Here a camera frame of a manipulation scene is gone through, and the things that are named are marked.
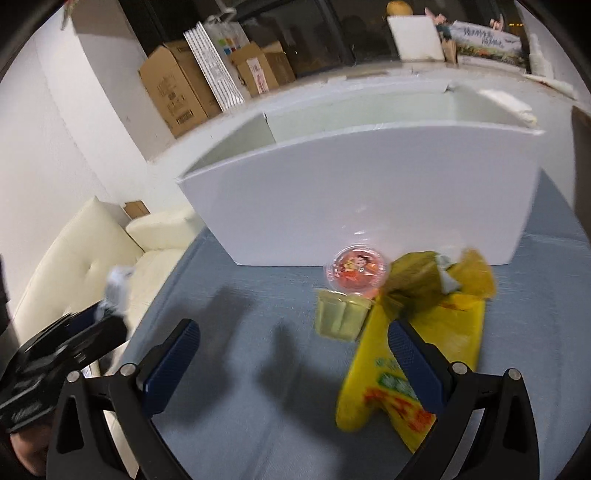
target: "brown cardboard box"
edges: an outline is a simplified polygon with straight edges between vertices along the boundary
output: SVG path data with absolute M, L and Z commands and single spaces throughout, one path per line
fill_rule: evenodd
M 175 137 L 222 111 L 184 40 L 156 48 L 139 76 Z
M 125 202 L 123 210 L 132 220 L 150 214 L 150 211 L 141 200 L 136 200 L 135 202 Z
M 229 58 L 252 96 L 268 92 L 296 79 L 279 42 L 263 49 L 250 42 L 240 50 L 230 53 Z

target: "hand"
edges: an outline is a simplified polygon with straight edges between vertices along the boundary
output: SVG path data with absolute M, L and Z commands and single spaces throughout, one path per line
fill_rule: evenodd
M 50 436 L 51 427 L 44 423 L 10 435 L 12 448 L 18 460 L 33 475 L 45 475 Z
M 493 30 L 501 30 L 505 28 L 505 18 L 501 15 L 499 20 L 491 19 L 491 23 L 489 24 Z

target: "white plastic bin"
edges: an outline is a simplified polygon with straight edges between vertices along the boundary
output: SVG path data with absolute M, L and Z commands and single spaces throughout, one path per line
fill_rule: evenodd
M 540 134 L 468 89 L 361 92 L 257 116 L 178 182 L 241 265 L 320 266 L 354 244 L 391 260 L 470 245 L 505 264 Z

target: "sofa cushion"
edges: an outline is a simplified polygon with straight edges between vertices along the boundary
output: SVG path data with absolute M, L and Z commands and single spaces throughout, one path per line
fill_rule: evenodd
M 49 247 L 16 308 L 20 344 L 65 313 L 99 301 L 109 270 L 133 266 L 143 254 L 103 204 L 89 200 Z
M 201 217 L 189 205 L 140 217 L 130 222 L 125 230 L 147 252 L 170 248 L 186 250 L 204 226 Z
M 129 281 L 128 309 L 125 323 L 128 339 L 141 322 L 154 297 L 183 256 L 185 249 L 155 250 L 146 252 L 135 265 L 135 272 Z M 111 368 L 108 374 L 115 372 L 119 359 L 127 342 L 113 351 Z

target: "window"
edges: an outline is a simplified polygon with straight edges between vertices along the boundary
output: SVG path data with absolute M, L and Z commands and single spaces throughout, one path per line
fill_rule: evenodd
M 314 0 L 294 0 L 242 22 L 246 36 L 259 44 L 280 41 L 297 76 L 343 62 Z
M 261 47 L 279 41 L 297 77 L 339 66 L 398 60 L 386 22 L 388 0 L 119 0 L 147 54 L 159 43 L 182 38 L 196 21 L 236 8 L 236 20 Z M 405 0 L 415 15 L 434 15 L 488 25 L 505 20 L 504 30 L 521 37 L 523 22 L 513 0 Z

